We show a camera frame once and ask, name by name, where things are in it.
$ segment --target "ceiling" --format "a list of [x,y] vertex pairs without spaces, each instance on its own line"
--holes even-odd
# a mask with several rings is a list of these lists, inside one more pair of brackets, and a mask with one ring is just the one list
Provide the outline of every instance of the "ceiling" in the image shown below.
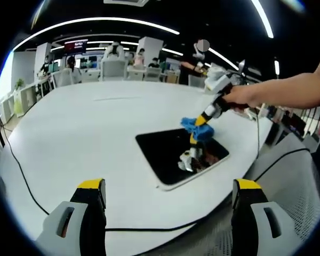
[[[164,41],[167,49],[180,52],[185,44],[190,45],[201,38],[208,40],[211,48],[233,63],[246,59],[249,65],[260,69],[262,79],[275,78],[275,58],[280,62],[280,77],[313,71],[320,60],[320,39],[312,23],[279,0],[260,2],[273,30],[273,39],[268,38],[251,0],[206,0],[201,4],[187,0],[149,0],[144,7],[104,4],[103,0],[46,0],[33,29],[31,24],[26,24],[22,33],[32,35],[49,26],[80,18],[121,17],[152,22],[180,34],[129,22],[88,21],[49,30],[19,47],[18,51],[78,35],[122,34],[158,38]],[[137,38],[124,36],[88,39],[138,41]],[[133,50],[136,46],[126,47]],[[230,68],[211,52],[206,54],[206,62]]]

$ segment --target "round table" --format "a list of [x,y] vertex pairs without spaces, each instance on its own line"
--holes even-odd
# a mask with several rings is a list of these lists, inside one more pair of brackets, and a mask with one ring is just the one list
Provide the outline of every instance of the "round table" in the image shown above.
[[[206,216],[232,191],[257,155],[257,124],[232,111],[213,119],[214,138],[229,157],[171,191],[156,188],[138,134],[178,129],[182,117],[197,117],[213,96],[201,89],[159,82],[95,82],[51,91],[26,113],[10,136],[37,201],[49,212],[71,199],[84,180],[106,180],[107,228],[172,228]],[[259,120],[260,147],[271,122]],[[0,176],[7,200],[31,239],[46,215],[32,201],[6,146]],[[134,255],[177,237],[172,232],[107,232],[107,255]]]

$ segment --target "black ceiling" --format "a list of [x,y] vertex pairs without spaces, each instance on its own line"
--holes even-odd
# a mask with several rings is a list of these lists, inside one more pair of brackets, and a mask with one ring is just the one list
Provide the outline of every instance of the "black ceiling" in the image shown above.
[[[18,50],[71,36],[111,33],[159,38],[166,48],[180,52],[184,47],[182,44],[203,38],[210,42],[211,48],[233,63],[246,59],[261,70],[263,79],[275,77],[274,58],[280,62],[281,77],[313,71],[320,59],[320,40],[311,22],[279,0],[260,2],[271,24],[274,39],[268,38],[251,0],[150,0],[144,7],[104,4],[103,0],[46,0],[34,28],[31,30],[31,24],[27,24],[22,32],[31,35],[46,27],[80,18],[121,17],[156,23],[177,30],[180,35],[128,22],[90,21],[47,31]],[[138,41],[136,38],[114,36],[89,39]],[[208,53],[206,58],[206,62],[229,68],[212,53]]]

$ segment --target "blue cloth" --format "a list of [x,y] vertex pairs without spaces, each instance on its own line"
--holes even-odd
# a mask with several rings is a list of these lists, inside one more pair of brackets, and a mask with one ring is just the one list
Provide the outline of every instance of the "blue cloth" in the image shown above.
[[184,117],[181,120],[181,125],[185,128],[186,131],[188,131],[189,133],[193,133],[193,138],[196,141],[210,140],[214,134],[214,129],[208,124],[196,126],[196,120],[196,118]]

